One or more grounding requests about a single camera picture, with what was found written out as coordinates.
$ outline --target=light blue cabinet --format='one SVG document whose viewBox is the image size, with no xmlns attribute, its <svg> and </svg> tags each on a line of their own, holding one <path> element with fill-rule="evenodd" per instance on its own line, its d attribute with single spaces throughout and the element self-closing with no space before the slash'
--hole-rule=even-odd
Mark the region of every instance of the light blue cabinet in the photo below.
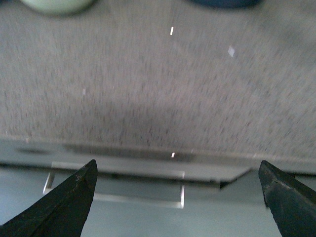
<svg viewBox="0 0 316 237">
<path fill-rule="evenodd" d="M 42 197 L 45 171 L 0 169 L 0 222 Z M 56 174 L 54 185 L 67 178 Z M 96 192 L 178 200 L 180 187 L 99 178 Z M 82 237 L 279 237 L 252 172 L 223 191 L 186 186 L 184 209 L 95 200 Z"/>
</svg>

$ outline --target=granite countertop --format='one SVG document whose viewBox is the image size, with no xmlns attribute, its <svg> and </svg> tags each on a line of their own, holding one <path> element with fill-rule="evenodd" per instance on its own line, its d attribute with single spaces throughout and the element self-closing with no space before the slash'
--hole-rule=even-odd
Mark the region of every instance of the granite countertop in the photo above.
<svg viewBox="0 0 316 237">
<path fill-rule="evenodd" d="M 315 10 L 98 0 L 51 17 L 2 1 L 0 138 L 313 158 Z"/>
</svg>

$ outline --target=cabinet door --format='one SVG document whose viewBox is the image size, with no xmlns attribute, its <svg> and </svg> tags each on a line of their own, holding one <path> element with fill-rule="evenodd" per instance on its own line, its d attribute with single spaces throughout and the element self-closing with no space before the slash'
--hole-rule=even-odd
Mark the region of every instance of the cabinet door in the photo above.
<svg viewBox="0 0 316 237">
<path fill-rule="evenodd" d="M 0 169 L 0 223 L 42 197 L 47 172 Z M 54 187 L 68 177 L 56 174 Z M 280 237 L 262 199 L 256 172 L 220 192 L 208 186 L 185 186 L 184 208 L 155 205 L 179 201 L 174 184 L 98 178 L 96 193 L 150 200 L 92 203 L 82 237 Z"/>
<path fill-rule="evenodd" d="M 47 172 L 0 168 L 0 225 L 43 197 Z"/>
</svg>

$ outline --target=green bowl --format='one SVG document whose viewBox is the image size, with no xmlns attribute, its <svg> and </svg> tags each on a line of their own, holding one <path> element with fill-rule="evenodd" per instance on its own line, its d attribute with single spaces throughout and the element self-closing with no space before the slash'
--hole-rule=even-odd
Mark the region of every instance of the green bowl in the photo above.
<svg viewBox="0 0 316 237">
<path fill-rule="evenodd" d="M 83 10 L 94 0 L 21 0 L 30 8 L 44 14 L 64 15 Z"/>
</svg>

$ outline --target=blue bowl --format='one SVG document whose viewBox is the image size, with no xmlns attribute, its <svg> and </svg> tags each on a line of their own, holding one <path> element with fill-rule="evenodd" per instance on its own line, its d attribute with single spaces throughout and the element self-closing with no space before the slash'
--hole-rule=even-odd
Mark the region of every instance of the blue bowl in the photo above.
<svg viewBox="0 0 316 237">
<path fill-rule="evenodd" d="M 191 0 L 193 2 L 222 8 L 247 7 L 259 3 L 261 0 Z"/>
</svg>

